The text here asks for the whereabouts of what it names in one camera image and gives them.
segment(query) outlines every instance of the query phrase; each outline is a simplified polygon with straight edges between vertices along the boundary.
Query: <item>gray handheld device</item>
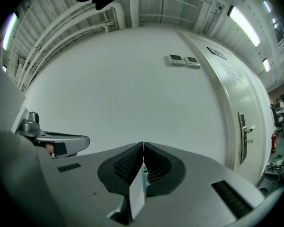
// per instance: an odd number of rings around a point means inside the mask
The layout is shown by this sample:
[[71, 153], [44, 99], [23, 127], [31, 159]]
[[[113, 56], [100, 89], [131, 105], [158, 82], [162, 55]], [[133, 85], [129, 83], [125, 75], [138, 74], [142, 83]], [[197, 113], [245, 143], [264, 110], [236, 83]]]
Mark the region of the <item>gray handheld device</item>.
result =
[[51, 143], [54, 148], [52, 158], [68, 157], [89, 146], [87, 136], [42, 131], [39, 122], [38, 113], [30, 112], [28, 119], [22, 121], [16, 133], [30, 139], [35, 146], [46, 148], [46, 143]]

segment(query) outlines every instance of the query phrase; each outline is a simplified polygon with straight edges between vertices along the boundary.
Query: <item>fire extinguisher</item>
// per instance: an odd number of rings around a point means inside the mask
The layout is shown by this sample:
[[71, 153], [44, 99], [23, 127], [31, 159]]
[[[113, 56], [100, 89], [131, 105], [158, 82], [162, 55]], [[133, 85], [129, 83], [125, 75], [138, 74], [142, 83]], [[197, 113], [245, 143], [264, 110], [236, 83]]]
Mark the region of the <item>fire extinguisher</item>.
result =
[[271, 137], [271, 153], [275, 153], [276, 148], [276, 135], [273, 134]]

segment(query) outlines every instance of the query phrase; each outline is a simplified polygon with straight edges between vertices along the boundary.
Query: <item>white door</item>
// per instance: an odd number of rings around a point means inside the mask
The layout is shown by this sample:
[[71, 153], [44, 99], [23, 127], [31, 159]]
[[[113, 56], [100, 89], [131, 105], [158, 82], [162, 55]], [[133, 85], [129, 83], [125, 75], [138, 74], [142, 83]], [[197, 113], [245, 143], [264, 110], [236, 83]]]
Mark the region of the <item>white door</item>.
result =
[[[211, 77], [216, 77], [216, 80], [213, 79], [214, 85], [224, 90], [225, 95], [221, 91], [217, 92], [218, 96], [221, 96], [221, 106], [225, 109], [224, 118], [228, 125], [228, 149], [233, 159], [230, 168], [252, 184], [257, 184], [265, 161], [265, 132], [261, 105], [250, 78], [237, 57], [226, 48], [195, 34], [186, 33], [185, 40]], [[208, 47], [213, 53], [220, 52], [222, 55], [213, 54]], [[247, 129], [255, 125], [255, 129], [246, 134], [247, 140], [253, 140], [253, 143], [247, 144], [246, 158], [242, 162], [244, 144], [238, 115], [241, 112], [244, 114]]]

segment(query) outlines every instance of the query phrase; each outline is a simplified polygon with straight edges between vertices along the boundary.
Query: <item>thermostat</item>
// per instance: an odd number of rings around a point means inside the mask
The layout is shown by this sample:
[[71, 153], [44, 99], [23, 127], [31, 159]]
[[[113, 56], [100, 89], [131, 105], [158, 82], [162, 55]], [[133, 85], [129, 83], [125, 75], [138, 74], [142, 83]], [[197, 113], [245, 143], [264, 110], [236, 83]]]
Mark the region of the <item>thermostat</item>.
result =
[[184, 60], [188, 67], [201, 68], [200, 63], [194, 57], [185, 57]]
[[179, 55], [168, 55], [167, 61], [168, 64], [172, 66], [185, 66], [184, 60], [182, 60], [182, 57]]

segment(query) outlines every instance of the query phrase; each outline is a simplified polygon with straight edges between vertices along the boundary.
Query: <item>fluorescent light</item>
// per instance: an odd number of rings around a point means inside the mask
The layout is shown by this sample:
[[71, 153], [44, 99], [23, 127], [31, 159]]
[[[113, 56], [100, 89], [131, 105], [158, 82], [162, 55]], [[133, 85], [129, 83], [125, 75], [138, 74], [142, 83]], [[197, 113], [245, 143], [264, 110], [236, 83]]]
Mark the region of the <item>fluorescent light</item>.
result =
[[15, 13], [13, 13], [10, 18], [9, 18], [9, 23], [8, 26], [6, 27], [5, 30], [5, 34], [4, 34], [4, 38], [3, 38], [3, 43], [2, 43], [2, 47], [6, 50], [8, 47], [8, 43], [9, 43], [9, 37], [11, 34], [11, 31], [13, 30], [13, 27], [16, 23], [17, 20], [17, 16]]
[[265, 58], [262, 62], [263, 62], [266, 72], [270, 71], [270, 65], [269, 65], [268, 59]]
[[231, 17], [244, 30], [255, 47], [258, 47], [260, 44], [260, 38], [256, 34], [254, 28], [248, 22], [248, 20], [244, 17], [244, 15], [234, 6], [230, 7], [227, 15]]
[[268, 2], [267, 2], [267, 1], [264, 1], [263, 3], [264, 3], [264, 5], [265, 5], [265, 7], [267, 8], [267, 11], [270, 13], [270, 12], [271, 12], [271, 8], [270, 8]]

